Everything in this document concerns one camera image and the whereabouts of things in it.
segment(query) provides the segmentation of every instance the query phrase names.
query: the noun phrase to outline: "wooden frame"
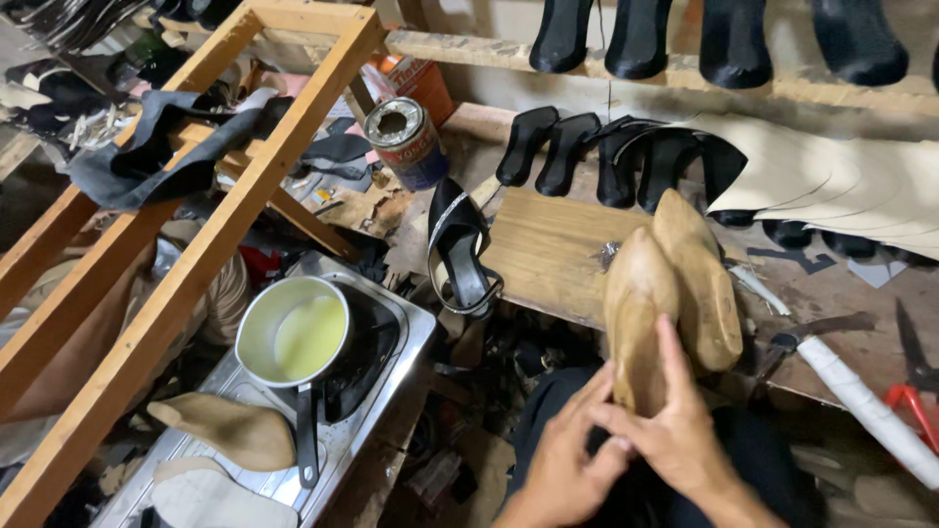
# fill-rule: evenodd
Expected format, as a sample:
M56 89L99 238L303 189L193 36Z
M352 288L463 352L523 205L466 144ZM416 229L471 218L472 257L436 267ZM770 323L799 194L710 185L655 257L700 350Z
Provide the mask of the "wooden frame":
M426 19L420 2L398 0L402 14L414 26L426 28ZM133 16L133 21L142 27L150 27L147 20L152 10L142 9ZM179 23L161 19L167 29L182 33L207 33L198 23ZM299 33L289 29L269 29L258 34L257 39L304 46L329 46L333 35L308 32ZM501 39L485 39L465 35L441 35L422 31L390 31L384 41L385 49L392 54L436 60L451 64L491 66L508 70L535 73L529 64L531 45ZM618 83L641 83L669 88L683 88L700 92L723 92L756 98L782 99L810 102L847 108L870 108L896 112L910 112L924 116L939 116L939 94L930 79L909 75L889 86L868 87L850 85L827 71L782 70L776 71L773 80L759 88L728 90L711 85L698 72L698 56L674 53L669 55L665 70L651 79L626 81L612 76L604 66L604 50L588 49L583 64L563 75L607 79Z
M267 202L324 245L349 260L357 259L345 241L281 192L279 185L383 41L385 33L373 9L245 0L164 89L206 90L256 35L280 30L326 34L335 43L269 139L226 158L243 167L238 182L0 497L0 526L42 524ZM357 87L351 91L360 95L355 93L360 91ZM131 125L117 143L126 142L132 132ZM197 145L207 132L198 125L184 126L177 135L183 142L180 151ZM168 202L122 215L0 350L0 414L16 403L176 207L176 202ZM87 196L70 187L0 260L0 316L9 313L95 210Z

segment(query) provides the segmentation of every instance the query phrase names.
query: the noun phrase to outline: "wall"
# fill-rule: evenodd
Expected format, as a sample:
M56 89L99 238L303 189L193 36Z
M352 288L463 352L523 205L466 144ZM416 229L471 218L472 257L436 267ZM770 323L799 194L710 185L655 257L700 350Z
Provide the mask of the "wall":
M538 34L544 6L543 2L535 0L414 1L421 2L431 31L528 43L534 42ZM688 3L698 1L674 0L672 3L670 53L698 52L699 25L683 23ZM803 70L806 74L826 71L815 41L809 2L767 2L764 27L767 47L777 71ZM926 82L939 41L939 2L884 0L884 3L887 19L910 52L909 73L923 76ZM591 12L587 45L600 49L612 34L616 6L610 0L602 2L601 33L601 8L597 4L594 2ZM382 21L402 20L393 0L378 0L376 8ZM939 139L939 118L497 68L464 65L441 65L441 68L454 99L518 111L554 104L563 115L596 112L605 121L626 114L681 120L701 111L735 112L833 137Z

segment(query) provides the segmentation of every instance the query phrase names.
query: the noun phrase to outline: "metal can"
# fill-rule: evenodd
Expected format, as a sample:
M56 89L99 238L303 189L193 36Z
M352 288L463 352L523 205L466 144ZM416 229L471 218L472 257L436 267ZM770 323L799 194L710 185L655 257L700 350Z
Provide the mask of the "metal can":
M414 99L398 97L376 106L365 119L365 138L411 191L437 185L450 170L434 123Z

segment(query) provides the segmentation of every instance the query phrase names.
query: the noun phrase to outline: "hand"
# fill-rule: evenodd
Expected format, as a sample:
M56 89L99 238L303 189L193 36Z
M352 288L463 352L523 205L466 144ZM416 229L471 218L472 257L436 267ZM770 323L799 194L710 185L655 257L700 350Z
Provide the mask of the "hand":
M739 476L714 434L713 420L691 377L685 353L668 316L655 324L668 384L665 407L653 418L599 403L590 410L600 426L628 438L655 472L695 504L736 489Z
M513 496L496 526L577 524L592 517L607 499L634 453L632 443L615 436L604 442L593 459L587 453L587 434L593 426L588 410L609 399L612 367L607 362L547 421L525 486Z

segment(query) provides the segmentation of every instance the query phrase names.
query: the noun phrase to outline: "wooden shelf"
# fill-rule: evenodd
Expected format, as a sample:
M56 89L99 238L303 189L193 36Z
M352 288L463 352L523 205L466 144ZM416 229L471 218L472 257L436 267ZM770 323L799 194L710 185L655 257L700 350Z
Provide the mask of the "wooden shelf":
M138 25L150 27L146 17L151 12L149 8L142 9L134 15L133 20ZM162 20L162 24L166 29L181 33L210 33L197 23L174 23ZM313 47L331 46L335 42L335 36L332 35L298 33L281 29L267 29L256 39ZM530 44L510 40L400 30L388 33L385 46L393 54L410 55L451 64L489 66L535 73L528 62ZM603 64L604 53L604 50L589 49L587 59L583 64L563 75L701 92L723 92L735 96L939 116L939 94L936 93L929 78L918 75L909 75L895 85L871 88L845 83L824 69L777 71L773 81L767 85L748 90L727 90L707 83L700 76L696 55L672 54L665 71L654 78L644 81L625 81L607 72Z

